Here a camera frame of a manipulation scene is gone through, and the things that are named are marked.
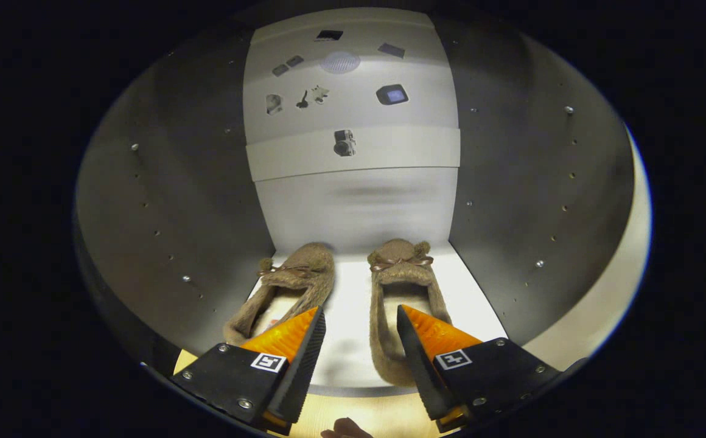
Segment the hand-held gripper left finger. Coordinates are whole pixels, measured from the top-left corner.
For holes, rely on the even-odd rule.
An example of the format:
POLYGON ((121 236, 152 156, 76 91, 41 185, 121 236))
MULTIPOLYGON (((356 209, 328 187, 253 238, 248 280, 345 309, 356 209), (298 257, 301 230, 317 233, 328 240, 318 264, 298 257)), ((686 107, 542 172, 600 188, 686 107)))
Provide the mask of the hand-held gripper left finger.
POLYGON ((323 308, 315 306, 241 346, 211 347, 170 380, 214 413, 289 435, 302 414, 325 333, 323 308))

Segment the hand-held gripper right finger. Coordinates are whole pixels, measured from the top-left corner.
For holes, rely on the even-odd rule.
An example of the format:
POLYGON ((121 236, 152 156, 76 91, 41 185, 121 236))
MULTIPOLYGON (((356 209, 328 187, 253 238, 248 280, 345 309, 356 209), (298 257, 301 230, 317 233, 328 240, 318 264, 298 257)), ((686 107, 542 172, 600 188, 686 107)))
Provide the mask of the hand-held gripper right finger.
POLYGON ((428 417, 440 433, 489 426, 564 380, 564 373, 507 338, 478 340, 400 305, 397 329, 428 417))

